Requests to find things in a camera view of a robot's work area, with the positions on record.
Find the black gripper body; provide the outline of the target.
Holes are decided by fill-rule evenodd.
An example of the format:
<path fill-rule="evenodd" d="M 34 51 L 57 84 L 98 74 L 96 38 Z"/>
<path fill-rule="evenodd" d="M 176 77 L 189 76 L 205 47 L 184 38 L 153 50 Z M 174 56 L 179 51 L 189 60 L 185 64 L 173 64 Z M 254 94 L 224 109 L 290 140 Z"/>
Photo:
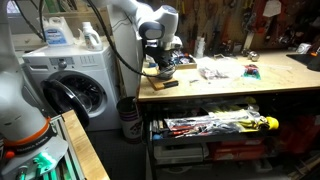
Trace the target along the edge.
<path fill-rule="evenodd" d="M 146 47 L 145 53 L 154 59 L 160 71 L 173 71 L 175 69 L 175 65 L 171 62 L 170 50 L 164 50 L 160 47 Z"/>

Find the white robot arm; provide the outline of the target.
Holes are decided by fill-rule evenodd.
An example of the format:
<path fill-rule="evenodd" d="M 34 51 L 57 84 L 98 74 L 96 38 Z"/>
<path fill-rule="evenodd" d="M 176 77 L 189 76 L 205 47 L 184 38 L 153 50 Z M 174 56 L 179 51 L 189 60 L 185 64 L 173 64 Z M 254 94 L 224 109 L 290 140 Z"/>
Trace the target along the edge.
<path fill-rule="evenodd" d="M 121 8 L 133 18 L 142 39 L 158 40 L 167 50 L 177 38 L 179 15 L 169 5 L 154 10 L 137 0 L 86 1 L 94 11 L 108 5 Z M 0 133 L 5 150 L 1 180 L 32 180 L 57 167 L 67 153 L 68 143 L 22 95 L 24 80 L 11 39 L 8 2 L 0 1 Z"/>

